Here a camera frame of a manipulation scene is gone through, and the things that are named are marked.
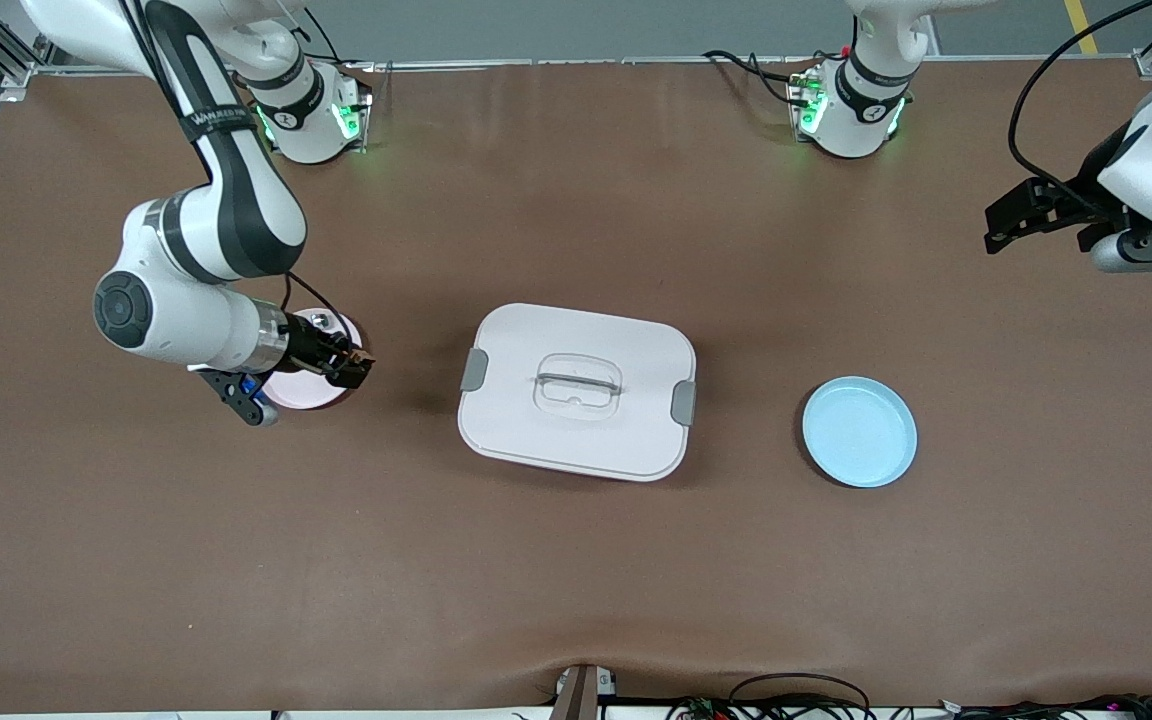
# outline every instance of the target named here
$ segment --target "brown table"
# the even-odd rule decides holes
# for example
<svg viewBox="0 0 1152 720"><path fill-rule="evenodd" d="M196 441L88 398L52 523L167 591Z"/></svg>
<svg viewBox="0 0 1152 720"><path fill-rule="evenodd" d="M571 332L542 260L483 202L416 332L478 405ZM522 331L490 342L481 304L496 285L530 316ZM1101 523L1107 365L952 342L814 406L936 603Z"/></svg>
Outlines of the brown table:
<svg viewBox="0 0 1152 720"><path fill-rule="evenodd" d="M370 152L280 161L297 271L380 363L264 432L91 323L127 210L202 182L154 86L37 78L0 111L0 711L531 703L576 661L626 694L758 670L879 703L1152 692L1152 275L1097 273L1071 234L982 249L1032 68L927 65L858 161L703 65L381 81ZM1126 60L1044 82L1023 143L1059 173L1149 88ZM674 475L463 445L467 348L513 301L692 339ZM918 418L888 488L801 454L801 402L843 374Z"/></svg>

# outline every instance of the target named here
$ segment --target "yellow stripe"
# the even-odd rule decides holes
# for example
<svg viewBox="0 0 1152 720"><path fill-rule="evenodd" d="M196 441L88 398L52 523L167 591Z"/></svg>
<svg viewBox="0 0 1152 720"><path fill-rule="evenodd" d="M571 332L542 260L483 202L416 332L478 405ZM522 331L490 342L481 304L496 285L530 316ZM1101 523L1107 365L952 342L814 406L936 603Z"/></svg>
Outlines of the yellow stripe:
<svg viewBox="0 0 1152 720"><path fill-rule="evenodd" d="M1083 0L1064 0L1064 12L1069 13L1069 24L1074 26L1074 32L1083 32L1087 29L1087 10L1083 9ZM1096 55L1096 38L1091 35L1078 40L1078 50L1084 55Z"/></svg>

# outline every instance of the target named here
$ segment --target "blue plate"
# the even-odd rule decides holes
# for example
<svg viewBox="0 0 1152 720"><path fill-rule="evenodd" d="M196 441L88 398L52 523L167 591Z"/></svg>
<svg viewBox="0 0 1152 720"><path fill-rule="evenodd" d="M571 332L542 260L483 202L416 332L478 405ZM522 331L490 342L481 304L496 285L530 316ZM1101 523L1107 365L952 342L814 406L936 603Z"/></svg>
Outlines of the blue plate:
<svg viewBox="0 0 1152 720"><path fill-rule="evenodd" d="M901 477L918 450L909 406L869 378L838 378L817 388L803 410L803 439L821 470L858 488Z"/></svg>

